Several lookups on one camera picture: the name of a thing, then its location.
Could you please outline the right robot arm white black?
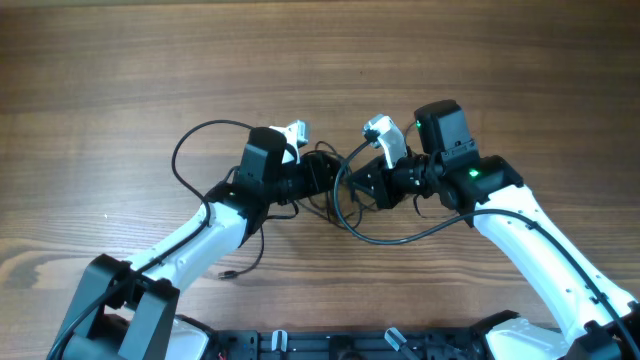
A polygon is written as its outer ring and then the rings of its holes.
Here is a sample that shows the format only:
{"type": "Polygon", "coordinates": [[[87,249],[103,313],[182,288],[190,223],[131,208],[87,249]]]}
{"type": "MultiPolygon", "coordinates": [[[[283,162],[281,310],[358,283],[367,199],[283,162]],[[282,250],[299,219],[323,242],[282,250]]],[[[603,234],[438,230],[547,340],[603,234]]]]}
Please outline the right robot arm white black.
{"type": "Polygon", "coordinates": [[[438,195],[456,217],[436,233],[466,222],[516,266],[554,317],[555,331],[503,311],[475,325],[489,359],[636,359],[639,302],[599,271],[557,228],[521,175],[502,157],[482,157],[462,108],[453,100],[414,113],[422,153],[414,154],[392,119],[379,114],[363,127],[381,156],[348,177],[378,208],[407,195],[438,195]]]}

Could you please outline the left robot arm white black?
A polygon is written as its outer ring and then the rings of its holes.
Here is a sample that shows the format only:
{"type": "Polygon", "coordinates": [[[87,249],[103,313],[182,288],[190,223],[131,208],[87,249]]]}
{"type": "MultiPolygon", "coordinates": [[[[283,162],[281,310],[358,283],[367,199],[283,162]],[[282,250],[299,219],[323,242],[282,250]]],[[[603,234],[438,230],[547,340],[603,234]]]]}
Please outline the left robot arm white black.
{"type": "Polygon", "coordinates": [[[304,123],[252,127],[241,163],[199,197],[184,225],[151,248],[118,260],[102,254],[85,269],[48,353],[51,359],[204,359],[214,333],[176,313],[180,296],[222,257],[272,219],[273,204],[329,191],[340,163],[305,154],[304,123]]]}

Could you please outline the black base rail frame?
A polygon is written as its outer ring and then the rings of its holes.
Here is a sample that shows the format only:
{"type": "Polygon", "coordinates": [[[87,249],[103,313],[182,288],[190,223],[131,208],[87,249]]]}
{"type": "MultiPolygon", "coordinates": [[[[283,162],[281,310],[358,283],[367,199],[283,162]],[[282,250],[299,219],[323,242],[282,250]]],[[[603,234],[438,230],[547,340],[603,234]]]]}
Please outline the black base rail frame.
{"type": "Polygon", "coordinates": [[[402,331],[393,345],[383,331],[214,331],[202,357],[210,360],[490,359],[488,347],[470,328],[402,331]]]}

